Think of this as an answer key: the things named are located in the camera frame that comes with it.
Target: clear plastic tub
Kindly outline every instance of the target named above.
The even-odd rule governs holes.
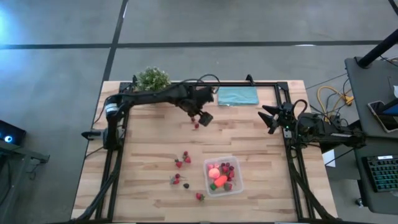
[[[215,165],[219,164],[221,165],[222,163],[227,163],[231,166],[234,167],[234,177],[232,178],[232,181],[227,182],[229,184],[232,184],[232,190],[225,190],[223,187],[217,188],[216,190],[212,190],[210,188],[210,184],[214,182],[214,179],[208,176],[208,165]],[[224,196],[224,195],[231,195],[231,194],[238,194],[243,191],[243,180],[242,180],[242,173],[241,173],[241,168],[239,166],[239,161],[236,157],[234,156],[227,156],[227,157],[219,157],[219,158],[214,158],[214,159],[207,159],[203,163],[203,172],[205,174],[205,184],[206,184],[206,190],[207,194],[210,197],[218,197],[218,196]]]

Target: gray floor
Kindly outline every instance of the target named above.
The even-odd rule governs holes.
[[[0,0],[1,44],[109,44],[122,0]],[[119,43],[381,40],[398,17],[385,0],[130,0]],[[304,80],[306,86],[345,73],[344,59],[374,46],[117,49],[110,80],[130,80],[147,66],[172,79],[214,73],[223,80]],[[26,178],[16,223],[69,219],[109,49],[0,50],[0,119],[28,132],[26,146],[51,155]],[[385,56],[398,55],[394,47]],[[347,76],[322,85],[342,89]],[[321,85],[308,89],[317,107]],[[322,99],[330,94],[322,92]],[[355,106],[341,111],[349,122]],[[358,208],[358,187],[328,169],[339,217],[394,223],[397,217]]]

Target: potted plant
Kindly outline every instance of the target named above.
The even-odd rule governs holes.
[[[170,85],[169,74],[156,67],[148,67],[144,72],[138,73],[137,76],[139,91],[159,91]]]

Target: blue cloth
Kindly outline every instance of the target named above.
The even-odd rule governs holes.
[[[220,87],[218,104],[224,106],[257,105],[259,97],[256,87]]]

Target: keyboard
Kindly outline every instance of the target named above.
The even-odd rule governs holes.
[[[375,192],[398,190],[398,155],[364,157],[363,162]]]

